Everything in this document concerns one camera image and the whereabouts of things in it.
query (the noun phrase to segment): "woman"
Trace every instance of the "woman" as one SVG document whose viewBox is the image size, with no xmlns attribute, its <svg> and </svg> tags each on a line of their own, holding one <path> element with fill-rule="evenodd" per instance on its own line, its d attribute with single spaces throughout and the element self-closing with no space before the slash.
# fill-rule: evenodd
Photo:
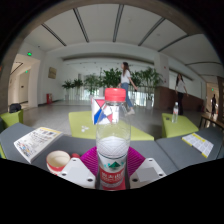
<svg viewBox="0 0 224 224">
<path fill-rule="evenodd" d="M 123 62 L 123 64 L 121 64 L 121 68 L 123 69 L 123 72 L 122 72 L 122 75 L 121 75 L 121 83 L 119 83 L 118 86 L 121 87 L 122 89 L 126 90 L 125 101 L 127 102 L 128 107 L 130 108 L 130 111 L 127 114 L 135 114 L 135 111 L 133 109 L 133 105 L 132 105 L 132 103 L 129 99 L 129 96 L 128 96 L 129 83 L 131 82 L 131 84 L 133 85 L 133 87 L 136 90 L 138 90 L 138 88 L 135 86 L 135 84 L 131 80 L 131 74 L 130 74 L 130 69 L 129 69 L 128 63 Z"/>
<path fill-rule="evenodd" d="M 187 94 L 187 90 L 186 90 L 186 87 L 184 84 L 183 77 L 181 74 L 178 74 L 177 80 L 176 80 L 175 91 L 176 91 L 176 94 L 178 94 L 179 115 L 183 115 L 182 99 L 184 97 L 184 90 L 186 91 L 186 94 Z"/>
</svg>

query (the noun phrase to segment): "red bottle cap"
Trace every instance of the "red bottle cap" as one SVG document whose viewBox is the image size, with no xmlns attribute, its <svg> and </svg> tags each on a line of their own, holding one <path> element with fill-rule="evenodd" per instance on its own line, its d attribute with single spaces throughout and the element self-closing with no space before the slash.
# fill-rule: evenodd
<svg viewBox="0 0 224 224">
<path fill-rule="evenodd" d="M 112 102 L 125 102 L 126 91 L 119 88 L 107 88 L 105 89 L 105 100 Z"/>
</svg>

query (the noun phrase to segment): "picture frame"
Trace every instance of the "picture frame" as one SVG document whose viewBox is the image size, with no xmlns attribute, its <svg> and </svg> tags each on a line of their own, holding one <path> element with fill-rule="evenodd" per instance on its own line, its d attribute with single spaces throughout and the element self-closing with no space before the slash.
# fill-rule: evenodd
<svg viewBox="0 0 224 224">
<path fill-rule="evenodd" d="M 57 73 L 57 69 L 50 67 L 49 73 L 48 73 L 48 78 L 56 79 L 56 73 Z"/>
</svg>

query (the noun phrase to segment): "paper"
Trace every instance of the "paper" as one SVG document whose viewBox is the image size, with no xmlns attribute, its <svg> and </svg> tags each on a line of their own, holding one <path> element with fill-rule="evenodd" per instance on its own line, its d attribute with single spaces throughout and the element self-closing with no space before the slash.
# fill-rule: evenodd
<svg viewBox="0 0 224 224">
<path fill-rule="evenodd" d="M 14 142 L 21 155 L 31 163 L 49 144 L 62 135 L 61 132 L 48 128 L 38 128 Z"/>
<path fill-rule="evenodd" d="M 214 146 L 211 142 L 195 133 L 183 137 L 182 140 L 199 150 L 205 158 L 209 156 Z"/>
</svg>

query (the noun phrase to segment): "white ceiling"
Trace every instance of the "white ceiling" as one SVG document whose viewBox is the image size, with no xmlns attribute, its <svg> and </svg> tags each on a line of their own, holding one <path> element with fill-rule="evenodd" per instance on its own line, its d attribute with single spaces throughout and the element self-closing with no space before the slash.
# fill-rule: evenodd
<svg viewBox="0 0 224 224">
<path fill-rule="evenodd" d="M 200 75 L 216 75 L 216 76 L 224 76 L 224 69 L 221 64 L 215 63 L 200 63 L 195 65 L 189 65 L 195 72 Z"/>
<path fill-rule="evenodd" d="M 162 22 L 146 39 L 142 46 L 160 50 L 186 33 L 168 20 Z"/>
<path fill-rule="evenodd" d="M 144 9 L 124 6 L 117 42 L 138 45 L 161 16 Z"/>
<path fill-rule="evenodd" d="M 59 42 L 51 33 L 49 33 L 43 26 L 38 26 L 28 35 L 24 41 L 35 47 L 40 46 L 43 51 L 49 51 L 62 47 L 63 44 Z"/>
<path fill-rule="evenodd" d="M 66 45 L 85 42 L 85 38 L 73 10 L 59 14 L 45 22 L 45 24 L 50 27 Z"/>
<path fill-rule="evenodd" d="M 89 5 L 78 8 L 89 41 L 112 41 L 117 4 Z"/>
<path fill-rule="evenodd" d="M 118 4 L 95 4 L 78 8 L 90 42 L 112 43 L 118 8 Z M 130 44 L 129 46 L 138 46 L 145 35 L 160 19 L 160 15 L 125 5 L 119 24 L 116 43 L 112 43 L 111 47 L 107 49 L 107 52 L 118 55 L 122 54 L 124 50 L 119 48 L 117 48 L 118 50 L 115 50 L 114 46 L 118 45 L 118 43 Z M 66 49 L 70 55 L 78 54 L 77 52 L 74 53 L 74 51 L 69 50 L 69 47 L 71 48 L 72 45 L 90 46 L 91 44 L 86 43 L 84 34 L 73 10 L 59 14 L 46 21 L 45 24 L 67 45 L 66 47 L 64 47 L 64 45 L 42 25 L 33 30 L 24 41 L 35 47 L 40 46 L 40 49 L 45 52 Z M 138 49 L 145 49 L 146 51 L 154 50 L 156 53 L 156 51 L 184 35 L 186 35 L 186 33 L 183 30 L 170 21 L 165 20 L 150 34 Z M 94 50 L 95 53 L 101 51 L 100 47 L 96 47 Z M 177 63 L 221 63 L 213 46 L 203 34 L 189 36 L 177 41 L 165 48 L 161 53 L 169 56 L 171 61 L 172 58 L 176 59 L 178 61 Z M 223 67 L 214 63 L 188 65 L 187 68 L 192 69 L 201 75 L 207 74 L 224 77 Z M 99 73 L 98 68 L 92 67 L 91 71 Z M 204 79 L 208 80 L 208 82 L 216 83 L 215 78 L 212 76 L 208 76 Z"/>
<path fill-rule="evenodd" d="M 221 63 L 214 48 L 203 34 L 184 38 L 162 51 L 184 64 L 196 62 Z"/>
</svg>

